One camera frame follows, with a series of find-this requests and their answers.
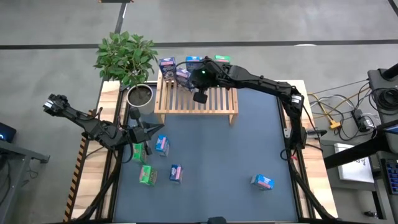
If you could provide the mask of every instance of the blue box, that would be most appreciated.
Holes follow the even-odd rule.
[[[172,165],[172,169],[170,171],[170,180],[175,183],[181,184],[182,180],[182,166],[181,165]]]
[[[175,58],[162,58],[159,59],[159,68],[162,72],[163,79],[165,81],[173,80],[174,79],[174,69],[175,66]]]
[[[165,135],[159,135],[156,142],[155,150],[160,153],[161,156],[167,156],[169,154],[169,139]]]
[[[261,174],[254,175],[250,184],[258,186],[261,190],[272,190],[274,188],[274,181]]]
[[[200,67],[200,63],[190,63],[190,62],[199,62],[202,60],[202,57],[199,56],[187,56],[185,61],[187,62],[185,65],[187,66],[188,72],[192,72],[194,69]]]
[[[178,68],[175,72],[175,79],[177,80],[177,85],[182,87],[184,90],[191,91],[193,87],[189,82],[189,76],[191,73],[186,69]]]

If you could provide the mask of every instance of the product package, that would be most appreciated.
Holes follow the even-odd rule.
[[[261,190],[272,190],[274,188],[274,181],[261,174],[254,175],[250,184],[259,187]]]
[[[165,135],[160,134],[157,138],[155,150],[160,153],[161,156],[167,156],[169,154],[169,139]]]
[[[156,182],[157,171],[147,165],[143,165],[141,168],[141,173],[139,174],[139,182],[140,184],[146,184],[150,186],[154,186]]]
[[[144,149],[144,144],[133,144],[133,149],[134,149],[134,155],[132,156],[132,159],[137,162],[141,162],[143,164],[146,164],[147,162],[147,153]]]
[[[159,68],[162,72],[163,79],[165,81],[173,80],[174,79],[174,69],[175,66],[175,58],[162,58],[159,59]]]
[[[185,65],[187,66],[188,72],[192,72],[194,69],[200,67],[200,63],[192,63],[192,62],[199,62],[202,57],[199,56],[187,56],[185,61],[187,62]]]
[[[182,166],[181,165],[172,165],[172,169],[170,171],[170,180],[181,184],[182,180]]]
[[[178,68],[175,74],[175,79],[179,87],[182,87],[184,90],[187,91],[191,91],[193,89],[191,83],[189,82],[189,76],[191,75],[191,73],[188,72],[188,70]]]
[[[231,63],[231,57],[230,56],[215,55],[214,61],[229,64],[229,63]]]

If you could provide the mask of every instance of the wooden table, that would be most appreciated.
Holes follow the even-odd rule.
[[[307,91],[305,89],[303,80],[284,80],[289,82],[291,85],[295,85],[302,95],[307,96]],[[101,114],[101,119],[113,122],[114,113],[116,110],[116,105],[119,96],[119,82],[104,82],[101,93],[99,96],[98,108],[103,107],[103,112]],[[120,110],[121,120],[124,119],[124,107],[126,105],[126,94],[123,95],[122,108]],[[304,105],[310,115],[311,107],[308,101],[308,97],[305,98]],[[285,119],[287,126],[290,125],[289,117],[285,114]],[[308,116],[303,112],[302,115],[303,126],[306,129],[312,129],[309,122]],[[319,146],[318,141],[314,139],[307,139],[307,143]],[[82,138],[80,142],[80,149],[78,152],[76,169],[73,173],[72,184],[70,187],[67,207],[65,209],[64,221],[71,218],[79,217],[87,208],[87,206],[93,201],[96,194],[100,191],[101,180],[104,174],[105,160],[107,150],[102,149],[90,157],[85,159],[85,155],[99,148],[100,145],[91,141],[89,144],[85,138]],[[333,195],[331,192],[328,176],[326,173],[326,168],[323,163],[322,153],[315,148],[306,147],[303,151],[303,158],[305,163],[305,170],[307,171],[308,183],[311,191],[315,194],[319,202],[324,206],[324,208],[334,217],[337,217],[337,211],[335,207],[335,202],[333,200]],[[109,196],[111,189],[108,190],[107,196],[105,198],[103,216],[107,214],[109,206]],[[299,187],[300,201],[303,208],[303,216],[309,217],[307,210],[307,203],[302,190]]]

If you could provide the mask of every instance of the gray mat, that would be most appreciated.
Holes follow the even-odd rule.
[[[205,222],[215,216],[229,222],[296,221],[289,170],[279,157],[284,142],[276,99],[239,90],[238,100],[233,126],[227,116],[168,115],[157,134],[169,137],[169,156],[149,157],[158,170],[155,186],[139,184],[139,164],[124,164],[114,221]],[[157,122],[153,114],[142,120]],[[183,167],[181,185],[169,181],[172,164]],[[274,189],[250,185],[254,174],[274,179]]]

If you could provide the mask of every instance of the gray floor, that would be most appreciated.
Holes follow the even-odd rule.
[[[114,30],[119,10],[120,4],[92,0],[0,0],[0,45],[93,44]],[[156,42],[398,39],[398,17],[387,0],[137,0],[127,6],[122,30]],[[178,61],[187,55],[230,55],[253,74],[305,80],[308,91],[363,80],[369,69],[390,67],[398,58],[398,45],[158,51],[159,57]],[[24,187],[11,223],[59,222],[63,217],[81,129],[43,113],[42,103],[49,94],[62,93],[75,108],[94,108],[101,83],[92,67],[94,52],[0,50],[0,121],[18,130],[17,145],[51,155],[46,166],[32,165],[39,178]],[[360,86],[339,93],[350,96]],[[366,103],[361,108],[374,113]],[[323,119],[316,124],[327,126]],[[333,195],[340,218],[392,222],[362,216],[374,210],[370,192],[333,189]]]

